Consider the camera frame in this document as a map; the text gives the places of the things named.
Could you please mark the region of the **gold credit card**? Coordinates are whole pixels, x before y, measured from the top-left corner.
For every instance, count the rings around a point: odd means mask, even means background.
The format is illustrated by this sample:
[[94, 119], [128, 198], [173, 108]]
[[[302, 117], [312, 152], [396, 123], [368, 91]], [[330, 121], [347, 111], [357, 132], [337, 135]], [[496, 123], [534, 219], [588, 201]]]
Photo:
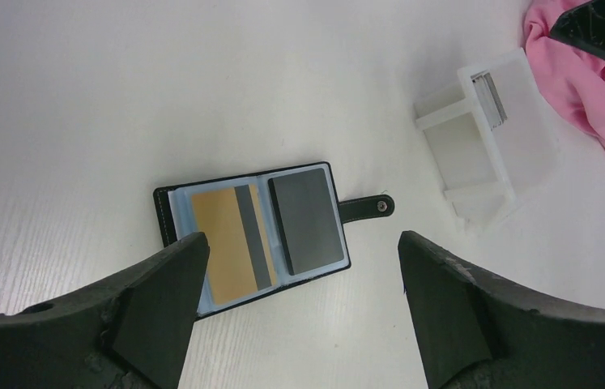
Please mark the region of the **gold credit card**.
[[190, 201], [211, 250], [207, 283], [214, 305], [236, 303], [278, 284], [257, 185], [192, 194]]

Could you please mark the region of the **black leather card holder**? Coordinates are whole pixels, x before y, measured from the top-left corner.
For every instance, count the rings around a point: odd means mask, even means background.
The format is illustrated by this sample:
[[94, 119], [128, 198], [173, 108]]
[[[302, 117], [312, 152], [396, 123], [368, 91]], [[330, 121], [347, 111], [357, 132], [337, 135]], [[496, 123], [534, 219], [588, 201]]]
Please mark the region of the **black leather card holder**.
[[395, 209], [387, 194], [339, 200], [325, 161], [163, 186], [152, 197], [165, 245], [207, 237], [198, 318], [348, 269], [344, 225]]

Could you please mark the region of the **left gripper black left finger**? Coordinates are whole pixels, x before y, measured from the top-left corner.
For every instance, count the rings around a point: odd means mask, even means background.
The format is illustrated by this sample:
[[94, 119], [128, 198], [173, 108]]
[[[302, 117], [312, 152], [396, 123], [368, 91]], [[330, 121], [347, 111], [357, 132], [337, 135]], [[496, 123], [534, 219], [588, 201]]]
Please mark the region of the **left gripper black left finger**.
[[0, 314], [0, 388], [176, 388], [210, 249], [193, 233], [131, 267]]

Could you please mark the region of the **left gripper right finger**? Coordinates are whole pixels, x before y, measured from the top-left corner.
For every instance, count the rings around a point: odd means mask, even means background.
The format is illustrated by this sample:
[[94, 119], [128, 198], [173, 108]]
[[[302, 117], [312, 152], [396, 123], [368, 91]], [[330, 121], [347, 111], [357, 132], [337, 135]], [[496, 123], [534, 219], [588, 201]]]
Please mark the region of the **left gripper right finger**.
[[605, 309], [515, 283], [402, 233], [398, 256], [431, 388], [605, 388]]

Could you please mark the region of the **dark glossy credit card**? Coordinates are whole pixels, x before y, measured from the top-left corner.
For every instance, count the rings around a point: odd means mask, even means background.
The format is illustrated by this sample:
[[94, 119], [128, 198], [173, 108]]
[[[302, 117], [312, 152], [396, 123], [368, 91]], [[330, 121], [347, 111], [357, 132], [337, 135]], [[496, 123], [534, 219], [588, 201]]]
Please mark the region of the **dark glossy credit card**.
[[326, 171], [298, 171], [267, 180], [285, 263], [292, 276], [346, 259]]

